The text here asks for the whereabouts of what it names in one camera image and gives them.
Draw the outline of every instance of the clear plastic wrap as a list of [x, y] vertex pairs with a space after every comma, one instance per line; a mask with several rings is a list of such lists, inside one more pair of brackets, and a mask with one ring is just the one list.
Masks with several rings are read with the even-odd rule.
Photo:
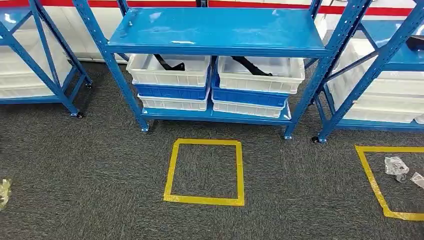
[[421, 176], [418, 172], [413, 174], [411, 181], [424, 189], [424, 176]]
[[9, 201], [9, 196], [11, 194], [11, 180], [3, 179], [2, 184], [0, 184], [0, 211], [5, 208], [6, 204]]
[[384, 159], [385, 173], [389, 175], [407, 174], [410, 169], [398, 156], [386, 157]]

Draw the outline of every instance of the plastic storage tray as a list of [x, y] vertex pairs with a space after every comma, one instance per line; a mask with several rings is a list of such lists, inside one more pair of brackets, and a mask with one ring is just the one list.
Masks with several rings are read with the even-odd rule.
[[[69, 64], [66, 56], [61, 51], [61, 47], [58, 43], [51, 44], [50, 46], [50, 52], [53, 58], [54, 66], [56, 68], [56, 71], [58, 72], [58, 76], [60, 76], [59, 72], [64, 71], [70, 71], [71, 65]], [[44, 72], [50, 77], [50, 79], [53, 79], [52, 72], [50, 70], [49, 64], [46, 59], [46, 55], [43, 52], [40, 53], [40, 55], [44, 56], [44, 59], [38, 60], [38, 65], [41, 67], [41, 69], [44, 70]], [[22, 86], [36, 86], [36, 85], [43, 85], [43, 81], [41, 81], [40, 78], [33, 72], [33, 70], [28, 67], [25, 64], [26, 67], [21, 68], [18, 64], [16, 66], [16, 69], [10, 70], [10, 71], [2, 71], [0, 72], [0, 88], [13, 88], [13, 87], [22, 87]]]
[[[328, 83], [328, 90], [330, 91], [334, 100], [334, 108], [337, 110], [345, 97], [339, 95], [339, 89], [334, 87], [331, 82]], [[415, 117], [420, 115], [414, 111], [390, 110], [387, 108], [378, 107], [364, 107], [360, 104], [354, 103], [349, 111], [344, 115], [344, 119], [362, 120], [362, 121], [376, 121], [376, 122], [391, 122], [391, 123], [410, 123]]]
[[206, 97], [203, 100], [141, 96], [140, 94], [137, 97], [143, 102], [144, 108], [206, 111], [209, 91], [210, 88], [207, 89]]
[[220, 88], [220, 77], [212, 76], [212, 96], [215, 101], [284, 107], [288, 94]]
[[246, 58], [263, 72], [272, 73], [273, 76], [252, 75], [230, 56], [220, 56], [218, 60], [220, 88], [295, 94], [305, 79], [303, 58]]
[[[341, 54], [339, 65], [334, 72], [347, 67], [372, 51], [374, 48], [367, 39], [351, 39]], [[375, 57], [344, 73], [349, 75], [346, 83], [352, 85], [358, 83], [374, 59]], [[424, 95], [424, 72], [383, 71], [372, 81], [364, 94]]]
[[[72, 65], [68, 61], [64, 61], [61, 64], [56, 65], [57, 76], [60, 85], [63, 85], [66, 77], [71, 71]], [[50, 79], [51, 72], [46, 72]], [[0, 85], [0, 99], [9, 98], [29, 98], [29, 97], [41, 97], [41, 96], [52, 96], [52, 91], [42, 82], [39, 77], [34, 73], [27, 73], [21, 75], [11, 75], [10, 79], [22, 79], [28, 80], [29, 82], [36, 82], [35, 84], [20, 84], [3, 86]]]
[[421, 115], [421, 116], [417, 116], [415, 118], [415, 122], [418, 123], [418, 124], [424, 124], [424, 114]]
[[[27, 26], [27, 22], [31, 23], [30, 20], [27, 20], [24, 25]], [[59, 52], [62, 53], [62, 48], [56, 39], [51, 36], [50, 31], [47, 29], [44, 23], [43, 29], [46, 33], [46, 39], [50, 47], [53, 61], [57, 62], [57, 54], [55, 55], [54, 51], [57, 52], [57, 49], [60, 48]], [[13, 36], [39, 65], [47, 61], [46, 54], [40, 40], [40, 35], [36, 28], [20, 28], [13, 34]], [[24, 62], [24, 60], [22, 60], [22, 58], [9, 46], [0, 46], [0, 56], [0, 73], [19, 74], [32, 72], [31, 68]]]
[[[284, 108], [288, 108], [289, 105], [287, 100], [285, 105], [282, 107], [278, 106], [264, 106], [257, 104], [248, 104], [242, 102], [231, 102], [231, 101], [219, 101], [212, 98], [213, 110], [217, 112], [233, 113], [233, 114], [245, 114], [253, 116], [262, 116], [269, 118], [279, 118], [281, 111]], [[290, 111], [288, 111], [289, 116], [287, 119], [291, 119]]]
[[152, 54], [132, 54], [126, 70], [133, 84], [204, 87], [210, 56], [161, 55], [170, 66], [184, 63], [185, 71], [165, 70]]
[[204, 100], [210, 84], [207, 83], [203, 87], [150, 84], [134, 84], [134, 86], [138, 94], [143, 97]]
[[[337, 92], [339, 98], [334, 100], [334, 107], [337, 109], [346, 99], [348, 94], [354, 88], [347, 78], [345, 73], [336, 79], [328, 82], [328, 88]], [[369, 93], [362, 94], [358, 100], [354, 102], [357, 107], [367, 109], [377, 109], [381, 111], [409, 112], [409, 113], [424, 113], [424, 95], [406, 95], [406, 94], [389, 94], [389, 93]]]

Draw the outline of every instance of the red stripe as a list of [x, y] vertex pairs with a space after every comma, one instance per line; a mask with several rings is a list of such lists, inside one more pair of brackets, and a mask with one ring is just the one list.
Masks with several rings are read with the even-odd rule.
[[[72, 0], [41, 0], [44, 6], [73, 7]], [[117, 8], [118, 4], [113, 0], [89, 0], [88, 3], [94, 8]], [[193, 1], [128, 1], [130, 7], [196, 7]], [[28, 6], [28, 0], [4, 0], [0, 1], [0, 8], [4, 7], [24, 7]], [[239, 2], [239, 1], [209, 1], [212, 8], [275, 8], [275, 9], [307, 9], [309, 5], [302, 4], [280, 4], [280, 3], [259, 3], [259, 2]], [[342, 14], [343, 6], [321, 6], [321, 14]], [[367, 15], [374, 16], [408, 16], [411, 8], [392, 7], [370, 7], [366, 11]]]
[[[280, 4], [240, 1], [209, 1], [211, 8], [270, 8], [270, 9], [308, 9], [309, 5]], [[320, 14], [342, 14], [344, 6], [321, 6]], [[374, 16], [408, 16], [412, 8], [370, 7], [366, 15]]]

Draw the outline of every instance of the carpet floor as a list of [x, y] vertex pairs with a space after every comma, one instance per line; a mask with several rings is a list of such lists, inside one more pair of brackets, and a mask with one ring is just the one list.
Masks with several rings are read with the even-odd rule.
[[[292, 140], [278, 126], [216, 122], [156, 120], [142, 133], [106, 66], [84, 66], [94, 87], [77, 97], [83, 119], [61, 104], [0, 107], [0, 178], [13, 181], [0, 239], [424, 239], [423, 221], [383, 215], [355, 150], [423, 146], [423, 134], [337, 130], [312, 143], [321, 127], [315, 106]], [[241, 142], [245, 206], [163, 201], [178, 138]], [[235, 198], [235, 156], [233, 146], [182, 145], [172, 193]], [[406, 183], [385, 174], [387, 156], [409, 166]], [[424, 153], [366, 157], [390, 209], [424, 213], [424, 189], [409, 180], [424, 174]]]

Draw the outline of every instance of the blue metal shelf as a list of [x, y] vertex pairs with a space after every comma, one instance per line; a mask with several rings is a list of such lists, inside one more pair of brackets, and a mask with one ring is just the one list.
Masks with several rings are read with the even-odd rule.
[[[337, 73], [326, 76], [321, 81], [320, 87], [313, 99], [322, 121], [322, 129], [318, 136], [314, 137], [314, 141], [326, 142], [326, 138], [334, 129], [424, 132], [424, 124], [418, 124], [415, 121], [411, 123], [397, 123], [343, 119], [345, 114], [354, 105], [354, 101], [365, 92], [368, 86], [382, 71], [424, 71], [423, 52], [412, 51], [406, 45], [406, 41], [411, 35], [423, 36], [424, 0], [416, 0], [415, 2], [416, 6], [403, 21], [364, 20], [361, 21], [361, 24], [355, 29], [355, 31], [361, 30], [364, 32], [375, 48], [375, 51], [355, 61]], [[364, 73], [341, 106], [335, 110], [333, 97], [327, 88], [326, 82], [375, 56], [377, 57], [371, 66]], [[334, 61], [338, 61], [339, 57], [340, 55], [338, 55]], [[324, 93], [330, 108], [330, 119], [327, 119], [325, 116], [319, 98], [320, 92]]]
[[[403, 20], [363, 20], [360, 30], [375, 49], [386, 45], [402, 25]], [[420, 24], [412, 35], [424, 36], [424, 25]], [[424, 52], [412, 51], [404, 43], [391, 60], [384, 66], [384, 71], [424, 71]]]
[[289, 108], [285, 107], [279, 118], [252, 116], [213, 110], [213, 103], [209, 99], [206, 111], [186, 111], [161, 108], [142, 109], [141, 116], [146, 119], [161, 120], [185, 120], [185, 121], [205, 121], [205, 122], [225, 122], [239, 124], [260, 124], [260, 125], [288, 125], [291, 124]]
[[[103, 34], [87, 0], [72, 0], [142, 131], [149, 130], [145, 119], [233, 122], [286, 125], [285, 139], [292, 138], [321, 80], [335, 65], [334, 59], [352, 37], [371, 1], [348, 2], [334, 34], [324, 46], [314, 24], [322, 0], [312, 0], [307, 10], [128, 8], [125, 0], [117, 0], [123, 19], [110, 40]], [[114, 58], [115, 53], [289, 57], [319, 61], [291, 119], [284, 118], [288, 112], [276, 119], [213, 112], [210, 103], [206, 112], [142, 109]]]
[[0, 22], [14, 33], [32, 14], [29, 7], [0, 7]]
[[129, 8], [106, 48], [115, 53], [307, 58], [329, 53], [307, 9]]
[[[13, 33], [19, 29], [30, 16], [34, 17], [52, 77], [46, 74], [40, 65], [13, 36]], [[72, 64], [72, 68], [66, 76], [62, 86], [60, 86], [56, 67], [43, 29], [42, 20], [59, 42], [62, 49], [66, 52]], [[78, 108], [73, 104], [73, 100], [83, 82], [85, 81], [86, 85], [91, 87], [92, 81], [39, 0], [29, 0], [29, 7], [0, 7], [0, 45], [9, 46], [17, 53], [53, 94], [51, 96], [2, 98], [0, 99], [0, 104], [62, 103], [70, 111], [71, 116], [78, 118], [83, 117]], [[76, 73], [79, 73], [79, 79], [70, 95], [66, 96], [65, 90], [68, 88]]]

